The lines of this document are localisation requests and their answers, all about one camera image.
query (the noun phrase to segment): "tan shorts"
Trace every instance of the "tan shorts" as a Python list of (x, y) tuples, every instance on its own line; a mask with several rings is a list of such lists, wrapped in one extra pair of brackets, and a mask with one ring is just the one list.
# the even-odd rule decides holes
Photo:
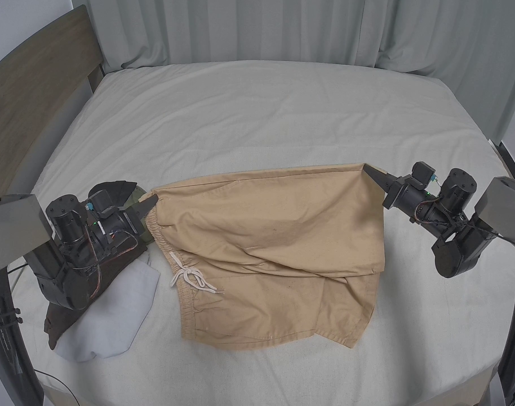
[[(181, 274), (182, 337), (246, 350), (319, 334), (353, 347), (384, 267), (383, 191), (362, 166), (206, 176), (143, 196), (159, 197), (146, 224)], [(188, 284), (177, 260), (212, 289)]]

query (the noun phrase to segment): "bed frame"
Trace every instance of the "bed frame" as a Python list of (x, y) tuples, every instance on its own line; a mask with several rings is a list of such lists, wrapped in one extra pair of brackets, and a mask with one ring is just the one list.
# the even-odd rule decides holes
[(75, 102), (87, 78), (85, 92), (90, 96), (96, 90), (104, 75), (102, 62), (85, 5), (54, 20), (0, 61), (0, 196), (32, 190), (80, 107), (65, 119), (60, 114), (68, 113), (65, 106)]

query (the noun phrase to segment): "drawstring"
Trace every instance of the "drawstring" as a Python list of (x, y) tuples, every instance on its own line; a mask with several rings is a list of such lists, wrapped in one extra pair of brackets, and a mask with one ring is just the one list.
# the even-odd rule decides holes
[[(209, 284), (205, 279), (203, 278), (203, 274), (201, 274), (201, 271), (199, 269), (196, 269), (195, 267), (188, 267), (184, 266), (182, 262), (179, 260), (179, 258), (171, 251), (169, 253), (171, 257), (173, 257), (173, 260), (177, 265), (179, 266), (179, 270), (175, 272), (173, 275), (173, 279), (171, 280), (170, 286), (173, 287), (179, 277), (182, 275), (182, 278), (184, 281), (186, 281), (190, 286), (197, 288), (198, 290), (202, 290), (203, 292), (210, 292), (212, 294), (223, 294), (223, 290), (219, 288), (215, 288), (212, 284)], [(197, 284), (190, 281), (190, 275), (193, 275), (195, 280), (197, 281)]]

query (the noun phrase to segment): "bed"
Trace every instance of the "bed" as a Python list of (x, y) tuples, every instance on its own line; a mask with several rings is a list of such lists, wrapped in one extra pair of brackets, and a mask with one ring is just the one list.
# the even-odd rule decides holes
[[(355, 162), (403, 175), (418, 160), (441, 179), (453, 167), (475, 178), (468, 215), (491, 179), (507, 174), (439, 80), (323, 63), (181, 64), (106, 75), (32, 192), (45, 207), (66, 193), (84, 199), (101, 181), (149, 190), (207, 174)], [(181, 340), (172, 273), (155, 244), (148, 251), (161, 275), (153, 307), (117, 357), (76, 364), (52, 352), (43, 332), (48, 302), (30, 270), (12, 295), (35, 368), (96, 406), (412, 405), (497, 362), (514, 302), (511, 245), (493, 241), (473, 270), (445, 279), (432, 243), (403, 213), (385, 211), (385, 271), (372, 320), (353, 349), (319, 336), (248, 352)]]

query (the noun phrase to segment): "curtain fold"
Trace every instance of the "curtain fold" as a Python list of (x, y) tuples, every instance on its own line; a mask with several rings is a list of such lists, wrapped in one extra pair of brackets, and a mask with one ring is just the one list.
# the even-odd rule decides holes
[(499, 142), (515, 109), (515, 0), (72, 0), (105, 71), (271, 59), (441, 79)]

